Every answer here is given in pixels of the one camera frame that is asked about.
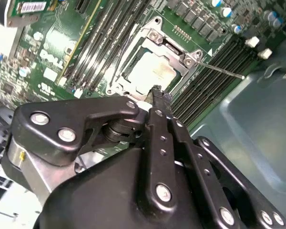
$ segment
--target ram slot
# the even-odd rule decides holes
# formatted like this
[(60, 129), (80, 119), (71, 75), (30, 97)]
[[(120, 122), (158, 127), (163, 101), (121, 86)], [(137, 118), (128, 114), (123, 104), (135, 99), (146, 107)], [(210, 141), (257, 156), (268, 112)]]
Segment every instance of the ram slot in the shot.
[[(225, 46), (224, 50), (221, 50), (211, 61), (210, 65), (216, 67), (222, 67), (227, 64), (227, 56), (234, 56), (237, 54), (238, 50), (235, 50), (235, 47), (238, 44), (235, 42), (231, 42)], [(197, 88), (201, 85), (203, 87), (204, 83), (208, 81), (214, 82), (216, 78), (211, 77), (210, 74), (216, 73), (216, 71), (203, 68), (201, 72), (197, 75), (197, 77), (191, 82), (191, 85), (187, 87), (187, 89), (180, 95), (178, 101), (188, 101), (188, 98), (194, 97), (197, 94)], [(184, 103), (173, 103), (172, 109), (175, 110), (175, 115), (181, 115), (184, 112), (184, 109), (181, 109), (181, 106), (186, 107), (188, 104)]]
[(116, 1), (109, 1), (103, 13), (100, 16), (99, 22), (94, 25), (88, 41), (85, 43), (82, 52), (80, 53), (77, 61), (71, 71), (69, 80), (73, 81), (74, 84), (77, 84), (81, 81), (82, 74), (86, 70), (86, 67), (89, 63), (89, 57), (95, 51), (97, 45), (102, 41), (103, 36), (105, 35), (104, 31), (108, 30), (108, 26), (111, 24), (112, 16), (115, 15), (117, 6), (115, 5)]
[[(210, 61), (210, 64), (235, 73), (242, 73), (256, 61), (256, 52), (244, 45), (243, 40), (233, 37)], [(172, 105), (174, 115), (187, 126), (206, 110), (218, 102), (223, 91), (235, 78), (203, 68), (185, 91)]]
[(104, 76), (104, 73), (111, 65), (114, 58), (117, 56), (121, 45), (128, 40), (129, 34), (135, 25), (138, 18), (148, 6), (149, 0), (146, 1), (133, 1), (128, 11), (125, 13), (123, 11), (123, 18), (120, 27), (115, 31), (115, 39), (110, 40), (107, 43), (104, 51), (98, 56), (97, 62), (94, 67), (90, 69), (89, 76), (90, 80), (87, 83), (85, 89), (89, 91), (94, 91), (97, 85), (100, 83)]

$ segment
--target black ram slot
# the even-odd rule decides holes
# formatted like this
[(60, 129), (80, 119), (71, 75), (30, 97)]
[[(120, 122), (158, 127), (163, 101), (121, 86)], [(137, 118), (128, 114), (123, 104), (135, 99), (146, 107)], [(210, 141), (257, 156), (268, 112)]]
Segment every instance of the black ram slot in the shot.
[[(231, 40), (227, 45), (224, 46), (224, 48), (221, 49), (221, 51), (210, 61), (210, 65), (218, 66), (221, 61), (223, 61), (227, 55), (228, 50), (234, 50), (234, 48), (237, 46), (237, 43), (234, 40)], [(186, 90), (179, 96), (178, 101), (183, 101), (186, 99), (186, 97), (191, 96), (189, 93), (191, 93), (193, 85), (196, 84), (196, 82), (201, 81), (205, 77), (206, 74), (212, 73), (212, 70), (208, 68), (203, 68), (201, 72), (197, 75), (197, 77), (193, 80), (191, 83), (191, 86), (187, 87)], [(179, 107), (183, 103), (173, 103), (172, 109), (175, 111), (179, 111)]]
[[(227, 69), (229, 71), (233, 71), (233, 72), (237, 72), (239, 71), (239, 66), (242, 65), (241, 61), (239, 60), (245, 60), (246, 57), (244, 57), (243, 55), (240, 55), (239, 58), (236, 59), (236, 61), (230, 62), (230, 66), (227, 67)], [(200, 106), (202, 106), (204, 103), (207, 103), (207, 99), (209, 98), (205, 98), (206, 95), (212, 95), (214, 93), (216, 93), (217, 91), (222, 91), (224, 90), (226, 87), (224, 88), (220, 88), (222, 84), (224, 84), (226, 81), (230, 81), (232, 82), (234, 80), (234, 78), (227, 76), (225, 74), (222, 73), (216, 73), (216, 75), (214, 76), (209, 76), (210, 78), (214, 77), (216, 78), (216, 83), (212, 83), (210, 86), (208, 86), (208, 88), (204, 88), (201, 91), (201, 94), (199, 96), (195, 96), (195, 99), (191, 101), (191, 104), (188, 105), (189, 109), (185, 110), (184, 113), (182, 115), (180, 115), (181, 117), (184, 118), (184, 122), (187, 122), (187, 120), (194, 114), (198, 114), (197, 109), (199, 109)]]
[[(231, 58), (240, 54), (238, 50), (233, 50), (232, 52), (229, 52), (228, 57), (229, 58), (223, 58), (220, 59), (220, 63), (216, 63), (216, 66), (218, 67), (228, 67), (229, 64), (231, 64)], [(220, 72), (209, 70), (209, 71), (202, 71), (201, 74), (197, 76), (196, 79), (192, 82), (192, 85), (189, 86), (189, 90), (185, 95), (185, 103), (180, 104), (177, 106), (176, 114), (178, 116), (182, 116), (183, 113), (186, 111), (185, 109), (180, 109), (180, 107), (189, 107), (191, 106), (190, 103), (192, 103), (192, 100), (189, 100), (188, 98), (194, 98), (194, 101), (199, 98), (198, 93), (202, 94), (204, 93), (204, 90), (208, 87), (209, 84), (217, 83), (216, 80), (218, 76), (222, 75)]]
[[(109, 68), (109, 66), (111, 65), (114, 58), (117, 56), (117, 54), (120, 50), (120, 47), (123, 45), (124, 42), (127, 41), (128, 37), (129, 37), (129, 33), (131, 32), (131, 30), (133, 28), (133, 25), (138, 21), (138, 19), (140, 18), (140, 16), (142, 15), (142, 13), (146, 9), (146, 7), (148, 6), (149, 2), (150, 2), (150, 0), (145, 0), (142, 2), (140, 2), (140, 1), (134, 2), (134, 4), (133, 4), (134, 7), (132, 8), (132, 13), (131, 13), (131, 16), (132, 16), (131, 20), (129, 20), (130, 15), (125, 14), (125, 17), (123, 18), (122, 21), (125, 23), (127, 22), (128, 26), (126, 28), (120, 28), (118, 30), (118, 32), (122, 33), (121, 38), (119, 40), (117, 40), (117, 44), (115, 45), (115, 47), (113, 49), (111, 49), (111, 52), (110, 52), (111, 54), (107, 57), (104, 65), (102, 66), (101, 70), (96, 75), (96, 77), (92, 77), (90, 79), (90, 82), (87, 84), (86, 89), (88, 89), (91, 92), (93, 92), (95, 90), (97, 85), (102, 80), (104, 73)], [(112, 40), (111, 43), (108, 44), (108, 46), (109, 47), (112, 46), (112, 43), (114, 43), (114, 42), (115, 42), (115, 40)]]
[[(244, 41), (233, 37), (209, 62), (235, 73), (244, 72), (257, 60), (256, 52), (244, 45)], [(174, 116), (189, 126), (214, 101), (222, 99), (223, 91), (235, 80), (226, 74), (203, 68), (185, 91), (173, 102)]]
[(91, 0), (77, 0), (75, 10), (78, 13), (85, 13)]

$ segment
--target green circuit board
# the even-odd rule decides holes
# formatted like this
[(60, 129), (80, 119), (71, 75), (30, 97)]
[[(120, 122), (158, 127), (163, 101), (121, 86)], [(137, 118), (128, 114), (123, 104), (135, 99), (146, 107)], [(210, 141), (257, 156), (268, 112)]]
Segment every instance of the green circuit board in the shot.
[[(272, 51), (275, 51), (286, 38), (286, 0), (283, 3), (273, 0), (226, 0), (221, 1), (220, 7), (212, 7), (210, 2), (209, 0), (91, 0), (89, 3), (79, 0), (58, 1), (54, 11), (46, 11), (38, 22), (23, 28), (12, 57), (0, 54), (0, 99), (14, 109), (20, 104), (29, 102), (110, 96), (111, 94), (108, 94), (110, 79), (105, 77), (105, 73), (119, 60), (128, 32), (135, 28), (133, 31), (136, 34), (155, 17), (162, 18), (162, 32), (184, 52), (202, 50), (201, 61), (205, 63), (210, 62), (235, 36), (232, 29), (235, 24), (241, 28), (238, 36), (257, 36), (264, 48)], [(86, 3), (85, 9), (79, 8), (79, 5), (82, 7)], [(232, 15), (225, 18), (222, 16), (222, 10), (228, 7), (232, 10)], [(282, 19), (279, 27), (271, 26), (265, 20), (267, 11), (276, 11), (277, 18)], [(115, 31), (114, 29), (121, 25), (113, 21), (109, 24), (112, 31), (110, 26), (106, 30), (108, 26), (106, 24), (102, 26), (103, 32), (98, 31), (102, 20), (109, 18), (111, 13), (116, 14), (119, 23), (124, 21), (125, 26)], [(187, 18), (189, 13), (193, 13), (195, 18)], [(203, 21), (201, 25), (198, 24), (198, 19)], [(93, 40), (94, 34), (98, 34), (99, 38)], [(91, 68), (81, 67), (81, 72), (86, 76), (72, 77), (74, 68), (90, 42), (89, 39), (100, 44), (98, 47), (93, 47), (100, 70), (98, 72), (93, 69), (96, 64), (91, 65)], [(248, 74), (260, 61), (254, 61), (244, 73)], [(174, 100), (183, 93), (202, 69), (203, 67), (198, 67), (187, 77), (186, 82), (179, 85), (179, 89), (174, 91)], [(173, 88), (175, 83), (177, 80), (172, 81), (170, 88)], [(227, 86), (218, 95), (218, 99), (205, 108), (199, 119), (211, 111), (238, 83), (239, 81), (235, 81)], [(193, 127), (199, 119), (189, 126)]]

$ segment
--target mounting hole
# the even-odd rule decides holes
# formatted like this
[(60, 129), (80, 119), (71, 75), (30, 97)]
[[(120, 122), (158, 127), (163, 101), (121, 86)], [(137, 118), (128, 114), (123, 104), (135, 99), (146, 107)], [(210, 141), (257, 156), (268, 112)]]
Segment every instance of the mounting hole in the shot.
[(135, 136), (135, 138), (141, 137), (141, 136), (142, 136), (142, 131), (141, 131), (141, 130), (135, 131), (135, 132), (134, 132), (134, 136)]
[(202, 142), (203, 142), (206, 146), (210, 146), (210, 143), (209, 143), (206, 139), (202, 139)]
[(207, 169), (204, 170), (204, 173), (207, 174), (208, 176), (211, 175), (210, 171)]
[(164, 137), (164, 136), (161, 136), (161, 137), (160, 137), (160, 139), (161, 139), (162, 141), (164, 141), (164, 142), (166, 142), (166, 141), (167, 141), (167, 138), (166, 138), (166, 137)]
[(160, 117), (163, 116), (162, 112), (160, 110), (155, 110), (156, 114), (159, 115)]
[(131, 101), (128, 101), (128, 102), (126, 103), (126, 105), (127, 105), (127, 106), (129, 106), (129, 107), (130, 107), (130, 108), (132, 108), (132, 109), (134, 109), (134, 108), (135, 108), (134, 103), (133, 103), (133, 102), (131, 102)]
[(178, 125), (179, 127), (182, 127), (182, 126), (183, 126), (183, 125), (182, 125), (182, 122), (180, 122), (179, 120), (177, 120), (176, 123), (177, 123), (177, 125)]
[(160, 154), (161, 154), (162, 156), (166, 156), (166, 155), (167, 155), (167, 152), (166, 152), (164, 149), (161, 149), (161, 150), (160, 150)]

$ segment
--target electrolytic capacitor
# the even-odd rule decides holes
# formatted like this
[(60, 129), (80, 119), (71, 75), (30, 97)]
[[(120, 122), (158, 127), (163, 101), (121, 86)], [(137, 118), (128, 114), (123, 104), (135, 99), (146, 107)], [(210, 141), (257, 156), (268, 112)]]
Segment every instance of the electrolytic capacitor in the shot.
[(283, 18), (276, 18), (270, 25), (277, 29), (281, 27), (283, 22), (284, 22)]
[(220, 15), (223, 18), (229, 18), (232, 15), (232, 10), (230, 7), (224, 7), (220, 10)]
[(277, 13), (275, 11), (266, 10), (264, 12), (264, 20), (273, 22), (277, 18)]
[(231, 30), (235, 34), (240, 34), (240, 32), (242, 31), (242, 27), (240, 27), (239, 25), (233, 24), (231, 26)]
[(218, 7), (221, 4), (221, 0), (210, 0), (210, 5), (212, 7)]

